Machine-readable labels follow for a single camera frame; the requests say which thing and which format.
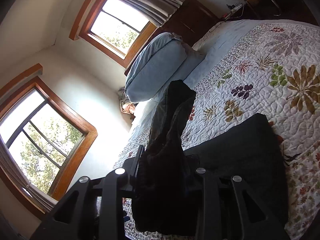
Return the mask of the black padded pants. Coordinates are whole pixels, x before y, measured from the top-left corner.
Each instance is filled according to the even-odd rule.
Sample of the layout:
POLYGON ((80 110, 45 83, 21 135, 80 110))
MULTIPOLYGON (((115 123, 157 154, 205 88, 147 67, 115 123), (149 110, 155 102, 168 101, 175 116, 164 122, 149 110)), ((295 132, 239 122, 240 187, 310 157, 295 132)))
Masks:
POLYGON ((196 93, 172 81, 139 158, 132 215, 140 232, 200 239, 288 239, 285 167, 266 116, 182 148, 196 93))

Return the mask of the crumpled grey clothes pile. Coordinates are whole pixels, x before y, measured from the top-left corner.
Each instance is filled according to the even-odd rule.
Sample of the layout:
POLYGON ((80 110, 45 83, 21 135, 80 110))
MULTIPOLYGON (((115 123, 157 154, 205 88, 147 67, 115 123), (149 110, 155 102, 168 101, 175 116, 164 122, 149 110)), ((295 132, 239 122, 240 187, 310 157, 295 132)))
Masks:
POLYGON ((121 87, 118 90, 118 98, 119 98, 121 113, 128 114, 131 117, 133 117, 137 103, 132 103, 130 101, 129 97, 125 93, 124 87, 121 87))

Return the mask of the wooden framed window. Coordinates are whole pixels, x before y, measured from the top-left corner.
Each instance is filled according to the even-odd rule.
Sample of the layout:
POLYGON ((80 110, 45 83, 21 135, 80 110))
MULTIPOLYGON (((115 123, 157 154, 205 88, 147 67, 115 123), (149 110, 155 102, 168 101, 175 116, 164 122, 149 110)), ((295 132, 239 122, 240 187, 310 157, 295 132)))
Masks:
POLYGON ((1 180, 43 219, 66 193, 98 133, 40 78, 41 64, 1 88, 1 180))
POLYGON ((157 27, 120 0, 84 0, 69 33, 127 68, 157 27))

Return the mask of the dark wooden headboard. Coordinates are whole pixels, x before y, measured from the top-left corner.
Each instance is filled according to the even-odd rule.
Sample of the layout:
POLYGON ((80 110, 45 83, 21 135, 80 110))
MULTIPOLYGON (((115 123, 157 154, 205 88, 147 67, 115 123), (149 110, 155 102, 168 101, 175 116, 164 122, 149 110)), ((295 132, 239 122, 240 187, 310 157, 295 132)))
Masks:
POLYGON ((193 46, 213 27, 219 18, 198 0, 185 0, 161 27, 148 23, 138 42, 135 42, 129 54, 133 56, 124 75, 128 75, 131 65, 138 54, 160 33, 175 33, 189 46, 193 46))

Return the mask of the floral quilted bedspread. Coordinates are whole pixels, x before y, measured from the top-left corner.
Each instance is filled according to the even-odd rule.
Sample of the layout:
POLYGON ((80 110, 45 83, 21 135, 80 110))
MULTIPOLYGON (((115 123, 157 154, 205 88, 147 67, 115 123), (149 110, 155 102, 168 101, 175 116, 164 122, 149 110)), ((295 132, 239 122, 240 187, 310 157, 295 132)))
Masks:
MULTIPOLYGON (((219 23, 193 50, 205 58, 181 80, 196 93, 182 133, 183 150, 255 114, 266 116, 285 167, 288 239, 319 239, 319 27, 294 21, 219 23)), ((137 103, 139 115, 116 167, 134 157, 139 145, 146 150, 166 89, 137 103)), ((129 239, 200 239, 138 231, 131 207, 134 196, 123 199, 130 215, 124 224, 129 239)))

